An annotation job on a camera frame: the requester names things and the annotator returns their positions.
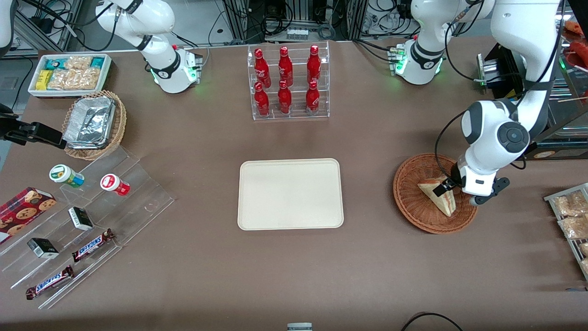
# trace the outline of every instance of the snack box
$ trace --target snack box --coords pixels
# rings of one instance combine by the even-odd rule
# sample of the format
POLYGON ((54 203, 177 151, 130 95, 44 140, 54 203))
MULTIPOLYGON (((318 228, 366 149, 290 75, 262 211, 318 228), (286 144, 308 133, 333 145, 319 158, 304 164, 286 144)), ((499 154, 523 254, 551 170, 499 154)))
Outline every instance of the snack box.
POLYGON ((27 187, 0 206, 0 244, 17 234, 57 201, 47 192, 27 187))
POLYGON ((39 59, 39 63, 35 69, 35 73, 33 78, 31 79, 31 83, 29 84, 29 93, 37 98, 75 98, 80 97, 82 95, 100 92, 102 91, 102 87, 104 83, 106 83, 106 77, 108 76, 108 70, 110 69, 111 65, 111 58, 106 54, 101 53, 69 53, 69 54, 51 54, 51 55, 43 55, 39 59), (104 62, 102 63, 102 67, 100 68, 100 76, 98 77, 98 83, 96 84, 96 88, 93 90, 69 90, 69 91, 56 91, 56 90, 37 90, 36 89, 36 82, 39 79, 39 75, 41 71, 45 70, 45 64, 47 61, 55 60, 55 59, 63 59, 70 56, 77 56, 77 57, 94 57, 94 58, 104 58, 104 62))

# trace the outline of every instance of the round wicker basket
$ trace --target round wicker basket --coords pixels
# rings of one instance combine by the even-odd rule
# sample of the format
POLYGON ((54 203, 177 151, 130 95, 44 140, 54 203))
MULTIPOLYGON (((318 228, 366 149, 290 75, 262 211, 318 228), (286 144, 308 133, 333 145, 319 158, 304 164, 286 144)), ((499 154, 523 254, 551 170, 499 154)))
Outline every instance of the round wicker basket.
MULTIPOLYGON (((455 164, 454 160, 443 155, 439 155, 439 161, 445 169, 451 169, 455 164)), ((436 234, 463 230, 477 213, 477 207, 469 202, 470 195, 456 188, 453 190, 456 210, 447 217, 417 185, 422 180, 442 175, 433 153, 419 154, 400 165, 393 183, 394 200, 402 214, 416 227, 436 234)))
MULTIPOLYGON (((115 151, 118 146, 121 144, 122 137, 125 134, 125 125, 126 125, 126 110, 125 105, 122 104, 121 99, 119 97, 110 92, 110 91, 100 91, 88 95, 84 95, 82 98, 97 98, 97 97, 109 97, 116 101, 116 109, 114 114, 114 119, 112 120, 112 128, 110 133, 110 142, 108 145, 101 149, 101 150, 74 150, 73 148, 66 147, 65 152, 67 155, 75 158, 81 158, 87 161, 96 160, 98 157, 102 155, 108 155, 115 151)), ((65 116, 65 121, 61 126, 61 132, 65 132, 65 129, 68 126, 69 118, 72 114, 72 109, 74 105, 69 108, 67 115, 65 116)))

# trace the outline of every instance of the clear acrylic shelf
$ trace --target clear acrylic shelf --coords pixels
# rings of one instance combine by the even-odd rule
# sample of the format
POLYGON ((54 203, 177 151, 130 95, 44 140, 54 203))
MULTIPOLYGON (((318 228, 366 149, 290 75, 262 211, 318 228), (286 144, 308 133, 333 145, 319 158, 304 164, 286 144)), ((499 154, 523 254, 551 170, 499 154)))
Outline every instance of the clear acrylic shelf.
POLYGON ((263 44, 248 47, 247 63, 249 73, 249 93, 251 95, 251 109, 254 120, 311 120, 315 118, 325 118, 330 115, 330 75, 329 75, 329 44, 327 42, 316 43, 293 43, 286 44, 288 46, 288 54, 292 59, 294 84, 289 87, 292 92, 292 110, 290 114, 285 115, 279 110, 278 91, 280 74, 278 71, 278 63, 280 61, 280 47, 282 45, 263 44), (319 110, 316 115, 308 115, 306 113, 306 92, 308 91, 308 82, 306 80, 306 62, 310 55, 310 46, 317 45, 319 47, 320 57, 320 78, 317 86, 320 92, 319 110), (261 117, 257 111, 255 104, 255 88, 254 84, 257 81, 255 76, 255 57, 253 51, 260 48, 263 51, 263 57, 269 65, 269 76, 272 80, 272 85, 265 89, 269 97, 269 116, 261 117))
POLYGON ((73 279, 60 282, 31 301, 39 309, 52 307, 173 203, 172 197, 145 172, 139 160, 122 147, 110 155, 103 155, 80 173, 85 177, 80 188, 63 185, 60 192, 54 194, 58 203, 49 210, 54 212, 53 215, 45 220, 36 220, 38 224, 34 221, 2 245, 2 272, 10 287, 22 292, 22 300, 26 300, 28 288, 72 265, 73 279), (131 185, 127 196, 121 197, 100 188, 100 179, 108 173, 116 174, 131 185), (68 213, 72 206, 86 209, 94 225, 92 230, 82 231, 74 227, 68 213), (74 264, 71 253, 108 228, 116 237, 74 264), (49 239, 59 255, 53 260, 37 257, 26 244, 34 237, 49 239))

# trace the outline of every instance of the table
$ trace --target table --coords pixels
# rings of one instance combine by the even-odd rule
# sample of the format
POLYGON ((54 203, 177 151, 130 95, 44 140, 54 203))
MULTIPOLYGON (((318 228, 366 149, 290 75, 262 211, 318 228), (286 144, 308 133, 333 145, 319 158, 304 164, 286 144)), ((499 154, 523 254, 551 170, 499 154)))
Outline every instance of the table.
MULTIPOLYGON (((493 44, 455 38, 450 47, 473 75, 475 55, 493 44)), ((284 330, 312 322, 317 331, 399 330, 422 311, 465 330, 585 328, 586 295, 563 291, 585 286, 582 273, 542 199, 586 182, 585 163, 505 168, 500 175, 512 184, 469 227, 424 233, 393 201, 395 170, 431 152, 455 114, 490 96, 448 65, 413 86, 351 42, 330 49, 331 117, 296 123, 253 122, 246 47, 213 49, 202 83, 178 95, 153 83, 140 53, 111 53, 108 88, 128 112, 122 144, 177 201, 50 310, 31 309, 23 293, 0 286, 0 329, 284 330), (243 162, 320 157, 340 162, 342 227, 239 229, 243 162)), ((31 98, 24 120, 60 127, 71 102, 31 98)), ((456 158, 465 148, 453 125, 441 153, 456 158)), ((0 201, 25 186, 57 190, 47 176, 57 163, 85 165, 42 144, 13 146, 0 201)))

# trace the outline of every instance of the coca-cola bottle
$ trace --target coca-cola bottle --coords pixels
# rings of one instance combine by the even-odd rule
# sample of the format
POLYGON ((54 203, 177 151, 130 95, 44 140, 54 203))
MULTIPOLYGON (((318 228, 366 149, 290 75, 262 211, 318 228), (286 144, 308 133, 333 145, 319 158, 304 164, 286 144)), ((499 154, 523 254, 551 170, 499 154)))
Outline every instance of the coca-cola bottle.
POLYGON ((290 110, 292 109, 292 93, 288 89, 288 83, 285 80, 280 81, 278 100, 280 101, 280 111, 282 114, 290 114, 290 110))
POLYGON ((269 78, 269 66, 263 58, 263 52, 257 48, 253 53, 255 54, 255 75, 263 87, 269 88, 272 86, 272 80, 269 78))
POLYGON ((280 71, 280 80, 285 80, 288 86, 294 84, 294 72, 292 70, 292 60, 288 55, 288 47, 280 47, 280 62, 278 63, 280 71))
POLYGON ((255 94, 253 95, 255 99, 255 104, 257 105, 259 116, 261 117, 268 117, 269 116, 269 98, 267 93, 263 90, 263 85, 261 82, 255 82, 255 94))
POLYGON ((320 78, 320 58, 319 58, 319 47, 317 45, 310 46, 310 56, 306 63, 306 72, 308 83, 312 80, 319 81, 320 78))
POLYGON ((313 116, 319 112, 320 93, 316 89, 315 80, 311 80, 308 87, 308 91, 306 92, 306 113, 313 116))

